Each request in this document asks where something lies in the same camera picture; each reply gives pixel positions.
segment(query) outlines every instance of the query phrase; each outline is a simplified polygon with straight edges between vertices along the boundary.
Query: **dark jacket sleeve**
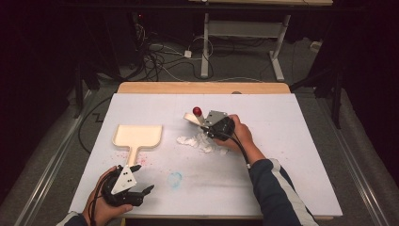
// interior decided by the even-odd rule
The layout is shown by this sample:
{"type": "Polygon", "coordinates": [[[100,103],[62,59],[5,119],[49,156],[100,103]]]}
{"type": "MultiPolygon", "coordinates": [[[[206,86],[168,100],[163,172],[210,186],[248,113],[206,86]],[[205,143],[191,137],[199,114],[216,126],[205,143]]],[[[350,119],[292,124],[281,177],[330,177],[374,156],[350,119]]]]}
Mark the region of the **dark jacket sleeve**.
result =
{"type": "Polygon", "coordinates": [[[249,176],[261,206],[263,225],[317,225],[276,159],[255,162],[249,176]]]}
{"type": "Polygon", "coordinates": [[[56,226],[88,226],[85,217],[75,212],[70,212],[61,222],[56,226]]]}

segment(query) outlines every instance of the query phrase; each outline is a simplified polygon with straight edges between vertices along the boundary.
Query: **paddle handle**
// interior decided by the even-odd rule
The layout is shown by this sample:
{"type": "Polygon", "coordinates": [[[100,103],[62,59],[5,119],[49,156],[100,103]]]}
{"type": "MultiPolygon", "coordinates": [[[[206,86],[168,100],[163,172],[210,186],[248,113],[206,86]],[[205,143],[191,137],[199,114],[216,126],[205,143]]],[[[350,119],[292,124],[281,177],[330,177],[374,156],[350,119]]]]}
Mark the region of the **paddle handle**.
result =
{"type": "Polygon", "coordinates": [[[137,153],[138,153],[138,147],[129,148],[129,155],[127,157],[127,165],[129,167],[132,167],[136,164],[137,153]]]}

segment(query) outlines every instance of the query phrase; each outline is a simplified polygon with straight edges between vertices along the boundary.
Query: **hand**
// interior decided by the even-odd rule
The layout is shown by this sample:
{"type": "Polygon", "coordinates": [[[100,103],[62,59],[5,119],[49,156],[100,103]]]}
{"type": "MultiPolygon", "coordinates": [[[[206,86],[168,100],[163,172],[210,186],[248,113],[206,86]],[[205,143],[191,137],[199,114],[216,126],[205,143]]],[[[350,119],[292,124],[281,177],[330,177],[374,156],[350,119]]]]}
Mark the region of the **hand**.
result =
{"type": "MultiPolygon", "coordinates": [[[[109,169],[107,172],[105,172],[97,182],[96,187],[94,190],[91,192],[90,196],[88,197],[88,202],[86,203],[85,210],[83,211],[82,215],[85,217],[86,223],[90,225],[90,218],[88,217],[91,215],[91,209],[93,208],[93,200],[95,199],[95,193],[97,187],[100,185],[101,180],[105,177],[106,174],[109,172],[115,170],[117,167],[113,167],[109,169]]],[[[110,219],[115,218],[121,214],[124,214],[126,212],[129,212],[133,209],[133,206],[130,204],[124,204],[118,207],[114,207],[106,203],[103,197],[97,198],[96,201],[96,206],[95,206],[95,212],[94,212],[94,218],[96,220],[97,226],[104,226],[110,219]]]]}
{"type": "MultiPolygon", "coordinates": [[[[256,161],[265,159],[266,157],[253,142],[252,134],[250,133],[249,128],[245,124],[240,122],[240,119],[237,115],[230,115],[230,118],[234,121],[235,124],[234,135],[232,137],[235,138],[238,142],[241,142],[241,145],[245,149],[249,164],[252,166],[252,164],[254,164],[256,161]]],[[[231,139],[222,141],[215,138],[214,142],[217,145],[227,147],[238,153],[241,152],[238,145],[231,139]]]]}
{"type": "MultiPolygon", "coordinates": [[[[255,146],[252,140],[252,134],[250,133],[248,127],[240,122],[240,119],[238,118],[237,115],[230,115],[229,117],[234,121],[235,124],[234,134],[232,135],[232,137],[234,137],[237,141],[241,142],[241,144],[245,149],[246,147],[249,146],[255,146]]],[[[226,141],[221,141],[220,139],[215,138],[214,142],[219,146],[227,147],[238,153],[241,152],[237,144],[231,139],[227,139],[226,141]]]]}

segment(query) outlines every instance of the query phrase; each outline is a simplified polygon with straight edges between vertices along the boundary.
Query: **blue stain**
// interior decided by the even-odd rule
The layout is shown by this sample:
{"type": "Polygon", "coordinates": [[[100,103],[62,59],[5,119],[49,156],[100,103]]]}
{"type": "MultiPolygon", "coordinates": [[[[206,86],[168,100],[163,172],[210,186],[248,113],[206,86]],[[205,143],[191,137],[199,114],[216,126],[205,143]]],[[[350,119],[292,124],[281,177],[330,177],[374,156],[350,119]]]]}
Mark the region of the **blue stain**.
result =
{"type": "Polygon", "coordinates": [[[168,185],[170,185],[173,189],[177,189],[180,186],[182,179],[183,176],[179,172],[172,172],[168,176],[168,185]]]}

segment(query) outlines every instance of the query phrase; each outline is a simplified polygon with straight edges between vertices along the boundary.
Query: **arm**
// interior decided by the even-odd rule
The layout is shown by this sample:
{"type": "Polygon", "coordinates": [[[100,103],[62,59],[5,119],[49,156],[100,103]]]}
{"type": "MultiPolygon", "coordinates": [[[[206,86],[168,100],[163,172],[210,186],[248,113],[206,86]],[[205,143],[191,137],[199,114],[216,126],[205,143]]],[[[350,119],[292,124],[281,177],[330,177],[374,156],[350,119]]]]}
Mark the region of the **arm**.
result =
{"type": "MultiPolygon", "coordinates": [[[[235,123],[234,138],[245,149],[251,169],[249,177],[253,192],[263,213],[263,225],[317,225],[311,213],[297,196],[287,172],[275,159],[266,159],[255,145],[248,127],[238,116],[232,115],[235,123]]],[[[240,153],[232,141],[215,140],[215,143],[240,153]]]]}
{"type": "Polygon", "coordinates": [[[97,182],[96,187],[93,189],[93,191],[90,193],[88,196],[88,201],[86,203],[86,207],[83,210],[83,213],[81,215],[76,214],[75,212],[69,213],[60,223],[57,224],[57,226],[88,226],[90,225],[90,214],[91,210],[93,208],[93,201],[96,199],[96,206],[94,208],[94,216],[92,216],[92,219],[96,221],[96,226],[104,226],[109,220],[112,218],[115,218],[121,214],[124,214],[128,211],[131,211],[133,209],[133,206],[130,204],[124,204],[118,207],[111,206],[107,204],[104,200],[104,198],[101,196],[101,194],[98,194],[97,197],[96,195],[96,190],[100,185],[100,182],[102,179],[107,175],[109,172],[115,170],[116,167],[113,167],[109,169],[107,172],[105,172],[97,182]]]}

